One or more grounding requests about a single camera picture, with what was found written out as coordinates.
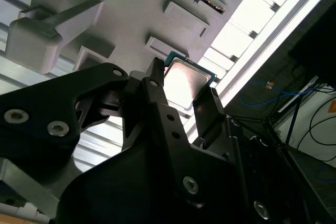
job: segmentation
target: mounting hole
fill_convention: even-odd
[[[114,73],[116,76],[122,76],[122,72],[119,71],[118,69],[114,69],[114,70],[113,70],[113,73]]]
[[[159,85],[156,81],[153,81],[153,80],[150,80],[149,83],[156,87]]]
[[[4,115],[5,121],[12,124],[20,124],[28,121],[29,115],[27,112],[20,109],[8,110]]]
[[[181,138],[181,136],[177,132],[175,132],[175,131],[172,132],[172,135],[176,139],[180,139]]]
[[[167,115],[167,118],[168,118],[170,121],[175,121],[175,118],[174,118],[172,115]]]

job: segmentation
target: wire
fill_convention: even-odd
[[[247,103],[247,102],[244,102],[241,98],[239,98],[239,100],[240,100],[241,103],[242,103],[243,105],[245,105],[245,106],[252,106],[252,107],[255,107],[255,106],[264,106],[264,105],[267,105],[267,104],[272,103],[272,102],[274,102],[274,101],[278,101],[280,98],[287,97],[287,96],[289,96],[289,95],[302,95],[302,94],[306,94],[306,93],[308,93],[309,91],[310,91],[310,89],[307,89],[307,90],[305,90],[305,91],[302,92],[302,93],[299,93],[300,90],[299,90],[299,91],[294,91],[294,92],[291,92],[291,93],[283,94],[283,95],[281,95],[281,96],[279,96],[279,97],[277,97],[277,98],[273,98],[273,99],[271,99],[271,100],[268,100],[268,101],[266,101],[266,102],[262,102],[262,103]]]
[[[327,103],[331,102],[332,100],[335,100],[335,97],[332,97],[331,99],[329,99],[328,101],[326,101],[324,104],[322,104],[314,113],[314,115],[311,117],[310,119],[310,123],[309,123],[309,134],[311,136],[311,138],[318,144],[321,144],[321,145],[324,145],[324,146],[336,146],[336,144],[324,144],[324,143],[321,143],[319,141],[317,141],[313,135],[311,134],[311,129],[312,129],[312,123],[313,123],[313,120],[314,120],[314,117],[316,116],[316,114],[320,111],[321,108],[323,108],[323,106],[325,106]]]
[[[298,146],[296,147],[296,150],[299,150],[299,147],[300,147],[302,141],[303,141],[303,140],[305,139],[305,137],[308,135],[309,131],[311,131],[311,130],[312,130],[313,128],[315,128],[317,125],[319,125],[319,124],[321,124],[321,123],[323,123],[323,122],[325,122],[325,121],[327,121],[327,120],[334,119],[334,118],[336,118],[336,116],[332,116],[332,117],[330,117],[330,118],[326,118],[326,119],[322,120],[321,122],[318,122],[317,124],[315,124],[313,127],[309,127],[309,129],[307,130],[307,132],[303,135],[303,137],[302,137],[301,140],[299,141],[299,144],[298,144]]]

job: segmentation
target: screw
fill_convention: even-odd
[[[198,183],[192,177],[185,176],[183,178],[183,186],[190,194],[198,193]]]
[[[150,80],[149,83],[153,86],[158,86],[158,83],[156,81]]]
[[[68,134],[70,128],[62,121],[53,121],[47,126],[48,133],[52,136],[63,137]]]
[[[231,122],[233,123],[234,126],[239,127],[239,125],[233,119],[231,119]]]
[[[20,124],[26,122],[29,115],[23,110],[13,109],[6,111],[4,118],[7,123]]]
[[[262,203],[260,203],[259,201],[254,201],[253,205],[254,205],[254,209],[257,211],[257,213],[264,220],[268,220],[269,219],[268,210],[266,209],[266,207]]]
[[[116,76],[122,76],[122,72],[117,70],[117,69],[114,69],[113,70],[113,73],[116,75]]]

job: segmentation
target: metal rod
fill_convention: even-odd
[[[0,30],[5,31],[7,33],[9,31],[9,26],[0,22]]]
[[[20,0],[3,0],[6,1],[8,3],[10,3],[11,5],[16,6],[17,8],[21,9],[21,10],[25,10],[29,8],[29,5],[27,5],[26,3],[23,3]]]
[[[293,132],[293,129],[294,129],[294,124],[295,124],[295,121],[296,121],[296,117],[298,116],[301,101],[302,101],[302,96],[300,95],[299,98],[296,101],[295,111],[294,111],[294,114],[293,114],[292,121],[290,122],[289,130],[288,130],[286,141],[285,141],[286,145],[289,144],[290,137],[292,136],[292,132]]]

